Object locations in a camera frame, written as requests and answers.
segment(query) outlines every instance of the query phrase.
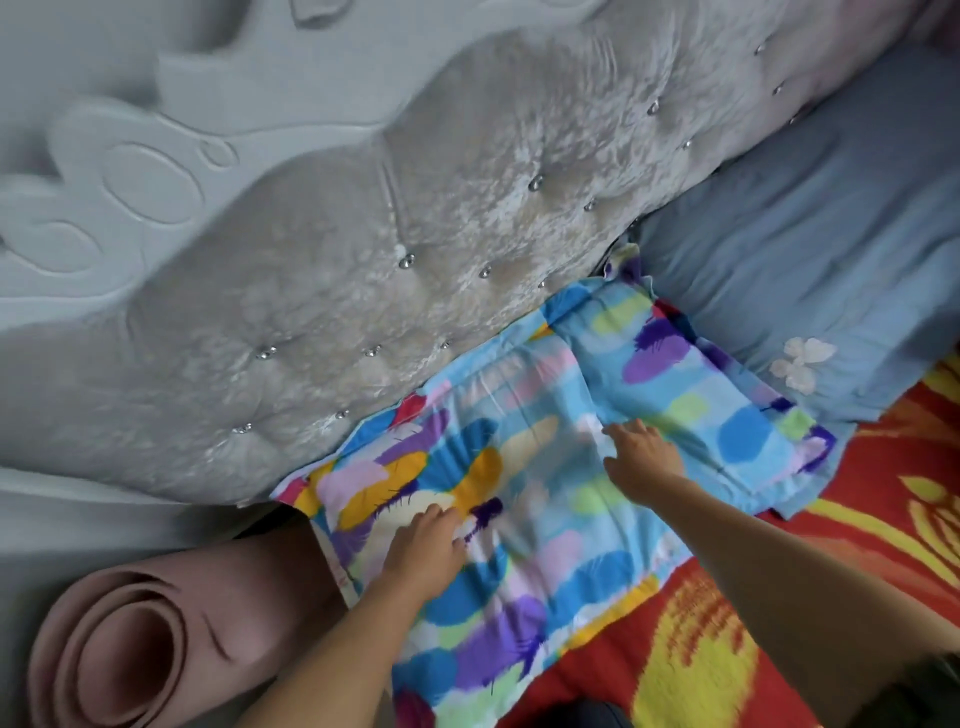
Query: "white butterfly appliqué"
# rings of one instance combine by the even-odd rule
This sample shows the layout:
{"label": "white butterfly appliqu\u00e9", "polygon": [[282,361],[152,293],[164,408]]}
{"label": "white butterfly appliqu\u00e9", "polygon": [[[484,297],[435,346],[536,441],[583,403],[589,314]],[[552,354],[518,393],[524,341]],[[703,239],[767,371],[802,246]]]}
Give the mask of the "white butterfly appliqué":
{"label": "white butterfly appliqu\u00e9", "polygon": [[785,378],[786,385],[791,389],[812,395],[817,389],[817,376],[806,365],[822,364],[837,353],[837,348],[820,339],[809,338],[804,341],[795,336],[783,345],[783,352],[793,361],[777,359],[770,365],[770,373],[780,379]]}

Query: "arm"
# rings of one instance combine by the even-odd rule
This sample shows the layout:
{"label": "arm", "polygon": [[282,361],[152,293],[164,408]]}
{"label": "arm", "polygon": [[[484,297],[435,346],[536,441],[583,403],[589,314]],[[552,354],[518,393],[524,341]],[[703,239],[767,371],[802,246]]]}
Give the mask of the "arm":
{"label": "arm", "polygon": [[431,505],[396,533],[383,572],[346,617],[238,728],[369,728],[420,607],[449,586],[466,560],[456,510]]}
{"label": "arm", "polygon": [[684,540],[827,728],[923,658],[960,650],[960,629],[920,602],[701,490],[654,428],[637,420],[608,434],[613,483]]}

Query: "white carved wood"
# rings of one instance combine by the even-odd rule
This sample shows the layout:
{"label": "white carved wood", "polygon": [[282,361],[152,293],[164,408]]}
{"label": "white carved wood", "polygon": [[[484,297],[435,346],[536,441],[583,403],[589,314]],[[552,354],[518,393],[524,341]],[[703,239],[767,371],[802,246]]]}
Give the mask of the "white carved wood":
{"label": "white carved wood", "polygon": [[266,172],[384,126],[493,33],[581,22],[604,0],[254,0],[234,43],[162,56],[160,101],[71,106],[58,179],[0,178],[0,330],[142,283]]}

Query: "crushed velvet fabric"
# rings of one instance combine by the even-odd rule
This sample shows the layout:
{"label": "crushed velvet fabric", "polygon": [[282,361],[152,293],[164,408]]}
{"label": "crushed velvet fabric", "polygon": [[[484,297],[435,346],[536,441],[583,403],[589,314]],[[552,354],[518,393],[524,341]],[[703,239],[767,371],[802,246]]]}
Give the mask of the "crushed velvet fabric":
{"label": "crushed velvet fabric", "polygon": [[261,180],[124,305],[0,337],[0,464],[263,495],[830,93],[923,4],[612,0],[576,28],[488,38],[385,133]]}

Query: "person's left hand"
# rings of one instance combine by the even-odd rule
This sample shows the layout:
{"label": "person's left hand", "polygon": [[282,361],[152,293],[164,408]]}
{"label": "person's left hand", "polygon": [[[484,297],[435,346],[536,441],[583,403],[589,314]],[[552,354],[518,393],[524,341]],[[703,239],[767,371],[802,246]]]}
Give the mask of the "person's left hand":
{"label": "person's left hand", "polygon": [[463,522],[456,508],[444,511],[433,503],[400,528],[390,544],[382,576],[411,590],[421,602],[444,593],[467,561],[467,545],[454,541]]}

